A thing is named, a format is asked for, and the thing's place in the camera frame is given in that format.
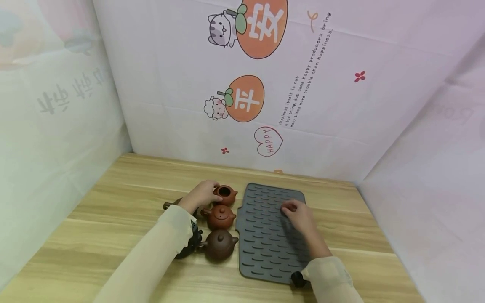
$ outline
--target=teapot opening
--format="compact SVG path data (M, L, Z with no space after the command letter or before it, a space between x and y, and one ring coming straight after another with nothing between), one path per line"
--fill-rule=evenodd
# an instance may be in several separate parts
M231 194L231 190L227 187L221 187L219 188L219 195L221 195L222 197L229 197L229 195Z

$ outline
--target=wood grain surface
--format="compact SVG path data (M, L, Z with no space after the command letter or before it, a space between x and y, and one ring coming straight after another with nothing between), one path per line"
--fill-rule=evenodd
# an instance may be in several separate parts
M318 229L367 303L423 302L350 182L160 159L121 156L0 293L2 303L91 302L128 252L163 213L162 205L214 179L239 191L248 183L302 191ZM209 233L204 219L198 219ZM237 236L234 225L230 232ZM213 264L202 254L175 260L152 302L316 302L311 290L240 275L238 247Z

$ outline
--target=woman's left hand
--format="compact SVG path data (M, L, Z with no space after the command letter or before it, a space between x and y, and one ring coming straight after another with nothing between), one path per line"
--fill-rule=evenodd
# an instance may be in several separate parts
M194 213L199 207L206 206L210 202L220 202L222 197L214 194L214 188L218 187L219 183L212 180L205 180L200 182L188 195L182 198L178 203L178 206L188 211L188 213Z

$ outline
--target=happy heart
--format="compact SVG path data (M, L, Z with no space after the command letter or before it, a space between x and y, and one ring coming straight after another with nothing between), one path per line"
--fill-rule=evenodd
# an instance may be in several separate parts
M258 154L263 157L271 157L276 154L283 144L283 138L271 127L263 126L256 130L254 139L259 143Z

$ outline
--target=pink wall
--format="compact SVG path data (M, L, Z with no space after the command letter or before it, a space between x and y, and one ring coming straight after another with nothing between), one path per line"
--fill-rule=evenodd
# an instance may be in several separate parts
M430 303L485 300L485 36L359 189Z

